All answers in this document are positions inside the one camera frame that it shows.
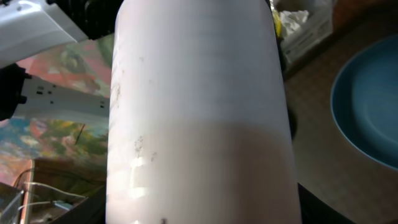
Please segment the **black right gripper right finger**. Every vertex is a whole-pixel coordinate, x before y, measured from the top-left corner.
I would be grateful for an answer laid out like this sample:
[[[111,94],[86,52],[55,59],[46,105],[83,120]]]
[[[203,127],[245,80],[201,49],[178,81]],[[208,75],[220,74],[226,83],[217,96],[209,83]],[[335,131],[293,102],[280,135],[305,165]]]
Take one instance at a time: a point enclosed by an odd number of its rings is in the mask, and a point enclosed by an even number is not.
[[[300,184],[298,194],[303,224],[354,224]]]

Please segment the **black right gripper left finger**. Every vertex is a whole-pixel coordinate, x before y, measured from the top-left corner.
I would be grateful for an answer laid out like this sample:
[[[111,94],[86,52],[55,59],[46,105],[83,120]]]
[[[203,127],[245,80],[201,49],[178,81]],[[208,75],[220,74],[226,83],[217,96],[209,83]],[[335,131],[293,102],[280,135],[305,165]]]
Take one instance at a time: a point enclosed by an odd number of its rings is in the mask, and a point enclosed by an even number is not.
[[[50,224],[105,224],[106,186]]]

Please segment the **pink cup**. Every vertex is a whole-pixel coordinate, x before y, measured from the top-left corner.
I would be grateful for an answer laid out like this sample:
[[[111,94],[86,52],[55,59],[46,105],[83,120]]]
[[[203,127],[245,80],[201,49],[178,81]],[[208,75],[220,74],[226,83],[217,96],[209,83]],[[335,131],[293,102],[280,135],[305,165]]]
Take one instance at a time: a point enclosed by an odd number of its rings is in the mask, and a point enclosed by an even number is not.
[[[265,1],[124,1],[110,103],[107,223],[302,221]]]

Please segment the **yellow snack wrapper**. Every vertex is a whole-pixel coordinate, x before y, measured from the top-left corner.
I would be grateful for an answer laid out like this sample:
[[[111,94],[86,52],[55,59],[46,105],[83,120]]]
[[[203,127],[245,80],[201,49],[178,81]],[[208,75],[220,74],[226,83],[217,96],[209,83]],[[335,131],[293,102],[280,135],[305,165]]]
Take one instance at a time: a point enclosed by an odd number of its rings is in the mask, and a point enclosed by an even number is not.
[[[271,11],[272,11],[273,21],[274,21],[275,32],[276,32],[277,37],[280,37],[281,31],[282,31],[282,23],[280,20],[279,11],[276,8],[278,0],[269,0],[269,2],[270,2]]]

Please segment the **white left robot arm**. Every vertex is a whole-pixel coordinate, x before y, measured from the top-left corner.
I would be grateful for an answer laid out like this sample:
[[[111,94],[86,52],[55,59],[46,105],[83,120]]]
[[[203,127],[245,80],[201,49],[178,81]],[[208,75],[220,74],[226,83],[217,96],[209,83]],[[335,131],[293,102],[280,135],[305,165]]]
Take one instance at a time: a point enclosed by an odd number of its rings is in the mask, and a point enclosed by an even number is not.
[[[1,120],[107,125],[122,0],[1,2]]]

